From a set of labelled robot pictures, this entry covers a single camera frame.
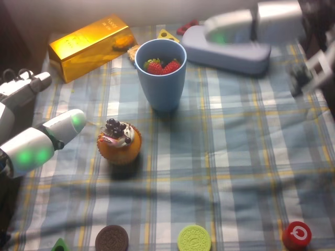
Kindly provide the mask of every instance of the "beige cookie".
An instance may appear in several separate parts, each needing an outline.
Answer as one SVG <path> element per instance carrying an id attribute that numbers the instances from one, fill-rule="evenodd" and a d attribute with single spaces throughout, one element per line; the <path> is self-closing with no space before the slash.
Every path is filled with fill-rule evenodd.
<path id="1" fill-rule="evenodd" d="M 130 59 L 132 62 L 135 61 L 135 54 L 136 54 L 138 48 L 140 48 L 140 45 L 135 45 L 135 46 L 131 47 L 131 48 L 127 51 L 128 56 L 129 56 L 129 59 Z"/>

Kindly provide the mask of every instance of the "lime green round cookie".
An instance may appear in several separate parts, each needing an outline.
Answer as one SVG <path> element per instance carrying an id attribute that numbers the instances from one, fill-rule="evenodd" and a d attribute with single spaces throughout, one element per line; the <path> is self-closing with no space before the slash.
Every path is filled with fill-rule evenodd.
<path id="1" fill-rule="evenodd" d="M 180 251 L 210 251 L 211 241 L 208 232 L 201 226 L 185 227 L 178 236 Z"/>

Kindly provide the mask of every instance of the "white logo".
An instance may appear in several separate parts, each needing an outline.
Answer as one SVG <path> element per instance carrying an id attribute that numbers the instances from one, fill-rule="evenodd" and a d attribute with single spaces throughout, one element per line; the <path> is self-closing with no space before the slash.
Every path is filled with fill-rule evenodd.
<path id="1" fill-rule="evenodd" d="M 298 231 L 297 231 L 298 229 L 304 232 L 304 236 L 303 236 L 303 237 L 300 237 L 300 236 L 298 235 Z M 291 232 L 291 234 L 293 234 L 294 237 L 296 237 L 296 238 L 297 238 L 298 240 L 300 240 L 300 241 L 303 241 L 304 239 L 307 238 L 307 231 L 306 231 L 306 229 L 304 229 L 302 226 L 295 226 L 295 227 L 293 228 L 293 231 Z"/>

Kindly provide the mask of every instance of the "frosting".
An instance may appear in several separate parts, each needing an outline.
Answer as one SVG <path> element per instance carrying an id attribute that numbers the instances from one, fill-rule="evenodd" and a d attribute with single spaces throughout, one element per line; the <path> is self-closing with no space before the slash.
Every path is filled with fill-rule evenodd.
<path id="1" fill-rule="evenodd" d="M 109 131 L 106 127 L 101 127 L 101 133 L 103 135 L 101 136 L 100 140 L 102 139 L 102 141 L 106 142 L 108 145 L 116 147 L 116 148 L 129 145 L 131 142 L 133 142 L 134 135 L 135 135 L 134 129 L 128 123 L 121 122 L 120 124 L 126 125 L 126 128 L 124 129 L 124 134 L 121 137 L 119 137 L 118 139 L 113 139 L 112 132 Z M 130 138 L 131 141 L 129 144 L 125 142 L 126 138 Z"/>

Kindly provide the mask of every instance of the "yellow triangle block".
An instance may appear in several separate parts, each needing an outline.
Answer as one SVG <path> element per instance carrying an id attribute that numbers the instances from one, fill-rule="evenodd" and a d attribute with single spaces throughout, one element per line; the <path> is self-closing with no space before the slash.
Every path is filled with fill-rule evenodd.
<path id="1" fill-rule="evenodd" d="M 168 33 L 166 30 L 161 29 L 161 31 L 158 34 L 158 39 L 171 39 L 173 41 L 176 41 L 177 43 L 179 43 L 179 40 L 176 39 L 174 36 L 172 36 L 170 33 Z"/>

